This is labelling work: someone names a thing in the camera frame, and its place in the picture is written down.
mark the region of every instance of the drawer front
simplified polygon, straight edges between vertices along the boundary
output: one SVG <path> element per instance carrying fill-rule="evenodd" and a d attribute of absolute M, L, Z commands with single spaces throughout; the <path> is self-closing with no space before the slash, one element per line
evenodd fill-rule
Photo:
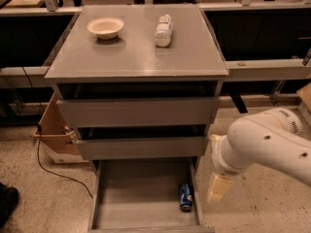
<path fill-rule="evenodd" d="M 77 146 L 87 160 L 201 156 L 206 149 L 204 140 L 205 137 L 79 140 Z"/>
<path fill-rule="evenodd" d="M 207 124 L 219 98 L 121 101 L 58 101 L 72 127 Z"/>
<path fill-rule="evenodd" d="M 186 213 L 179 209 L 180 183 L 193 187 L 194 203 Z M 209 232 L 199 229 L 199 225 L 202 225 L 202 212 L 193 166 L 188 158 L 99 163 L 89 233 L 154 232 L 154 229 L 176 233 L 186 232 L 184 228 L 187 232 Z"/>

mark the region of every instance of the gray cabinet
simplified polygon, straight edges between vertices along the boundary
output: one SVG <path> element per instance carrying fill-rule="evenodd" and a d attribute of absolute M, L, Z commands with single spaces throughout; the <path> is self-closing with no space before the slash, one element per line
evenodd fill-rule
<path fill-rule="evenodd" d="M 174 30 L 161 49 L 154 35 L 165 14 Z M 121 18 L 119 37 L 103 42 L 87 32 L 97 17 Z M 201 226 L 193 160 L 205 153 L 226 75 L 195 5 L 83 9 L 46 79 L 96 173 L 89 232 L 209 232 Z M 189 214 L 179 210 L 184 182 L 194 187 Z"/>

